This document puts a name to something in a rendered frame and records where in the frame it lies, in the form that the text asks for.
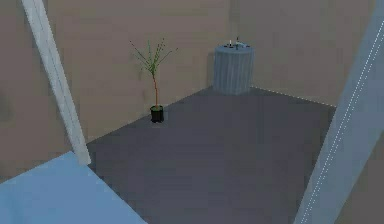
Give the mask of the green house plant black pot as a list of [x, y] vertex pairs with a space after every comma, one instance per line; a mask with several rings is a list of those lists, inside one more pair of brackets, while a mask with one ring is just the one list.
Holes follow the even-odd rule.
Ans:
[[165, 52], [165, 39], [156, 45], [156, 49], [152, 50], [150, 41], [147, 41], [148, 54], [144, 55], [133, 42], [130, 42], [133, 49], [136, 51], [134, 56], [141, 63], [141, 69], [146, 70], [152, 77], [154, 86], [155, 103], [150, 107], [150, 115], [152, 123], [162, 123], [164, 121], [164, 107], [159, 103], [159, 90], [156, 80], [156, 74], [160, 64], [172, 53], [176, 52], [177, 48], [170, 49]]

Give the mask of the grey round ribbed table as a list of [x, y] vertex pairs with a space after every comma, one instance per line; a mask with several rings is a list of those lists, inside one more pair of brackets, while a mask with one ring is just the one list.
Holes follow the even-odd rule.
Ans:
[[255, 51], [252, 47], [218, 46], [214, 51], [215, 91], [241, 95], [250, 90]]

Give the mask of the white door frame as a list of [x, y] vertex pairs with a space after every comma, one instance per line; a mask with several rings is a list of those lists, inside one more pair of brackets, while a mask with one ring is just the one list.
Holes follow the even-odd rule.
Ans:
[[44, 69], [66, 128], [68, 139], [82, 165], [91, 163], [75, 104], [42, 0], [21, 0]]

